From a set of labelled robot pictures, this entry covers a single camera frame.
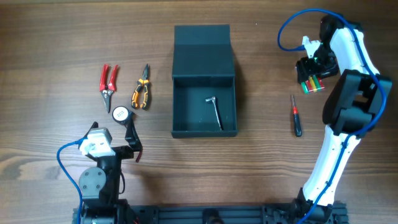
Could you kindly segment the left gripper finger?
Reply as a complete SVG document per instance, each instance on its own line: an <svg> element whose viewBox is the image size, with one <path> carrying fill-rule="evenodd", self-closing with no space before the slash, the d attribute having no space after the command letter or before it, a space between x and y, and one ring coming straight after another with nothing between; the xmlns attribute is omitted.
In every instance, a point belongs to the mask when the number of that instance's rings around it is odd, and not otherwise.
<svg viewBox="0 0 398 224"><path fill-rule="evenodd" d="M83 136L83 139L86 139L88 136L88 133L92 130L98 128L98 123L96 121L93 122L93 124L91 125L91 127L89 128L89 130L86 132L86 134Z"/></svg>
<svg viewBox="0 0 398 224"><path fill-rule="evenodd" d="M125 140L129 143L129 146L133 149L134 152L138 152L138 156L136 158L136 162L139 162L142 156L142 143L139 140L139 137L137 135L135 126L134 126L134 121L133 121L133 114L130 113L127 116L126 119L126 135L125 135Z"/></svg>

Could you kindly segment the clear case of screwdrivers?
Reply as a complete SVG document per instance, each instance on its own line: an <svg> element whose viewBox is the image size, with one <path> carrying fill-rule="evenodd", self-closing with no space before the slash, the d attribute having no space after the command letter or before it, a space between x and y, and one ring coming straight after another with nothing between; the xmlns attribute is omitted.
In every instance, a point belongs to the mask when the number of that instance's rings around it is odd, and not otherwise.
<svg viewBox="0 0 398 224"><path fill-rule="evenodd" d="M316 93L325 88L322 80L315 75L310 76L307 80L300 82L300 85L305 94Z"/></svg>

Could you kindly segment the silver socket wrench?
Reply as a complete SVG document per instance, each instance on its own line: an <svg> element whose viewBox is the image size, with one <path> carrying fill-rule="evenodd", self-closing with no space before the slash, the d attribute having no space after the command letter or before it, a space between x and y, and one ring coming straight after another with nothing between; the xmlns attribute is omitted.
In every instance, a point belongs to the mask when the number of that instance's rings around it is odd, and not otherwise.
<svg viewBox="0 0 398 224"><path fill-rule="evenodd" d="M223 127L222 127L222 124L221 124L221 120L220 120L220 115L219 115L219 112L218 112L218 105L217 105L217 102L216 102L216 97L212 96L212 97L206 98L205 101L207 103L213 103L213 106L215 108L215 115L216 115L216 119L217 119L217 122L218 122L218 126L219 126L219 128L221 130L223 130Z"/></svg>

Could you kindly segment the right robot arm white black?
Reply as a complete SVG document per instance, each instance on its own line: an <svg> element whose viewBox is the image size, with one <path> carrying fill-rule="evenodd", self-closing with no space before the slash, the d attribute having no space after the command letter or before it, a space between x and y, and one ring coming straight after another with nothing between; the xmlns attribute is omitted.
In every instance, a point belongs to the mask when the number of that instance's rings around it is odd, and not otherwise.
<svg viewBox="0 0 398 224"><path fill-rule="evenodd" d="M325 137L311 176L289 212L295 223L341 222L345 211L335 205L335 191L346 163L367 132L383 114L392 87L380 75L364 46L358 23L328 13L320 23L319 40L303 37L307 56L296 63L305 92L321 90L321 80L340 78L323 108Z"/></svg>

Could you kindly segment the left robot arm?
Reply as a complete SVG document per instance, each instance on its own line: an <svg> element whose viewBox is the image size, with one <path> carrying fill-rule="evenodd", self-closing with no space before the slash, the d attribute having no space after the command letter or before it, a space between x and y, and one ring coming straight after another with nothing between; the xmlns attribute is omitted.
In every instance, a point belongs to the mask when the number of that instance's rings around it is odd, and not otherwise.
<svg viewBox="0 0 398 224"><path fill-rule="evenodd" d="M120 185L125 184L121 169L123 159L132 159L142 151L142 144L134 127L132 113L114 115L115 122L125 126L127 146L112 147L112 137L107 128L94 122L84 135L79 149L84 156L96 162L95 167L85 170L78 181L82 194L82 206L73 210L73 223L139 223Z"/></svg>

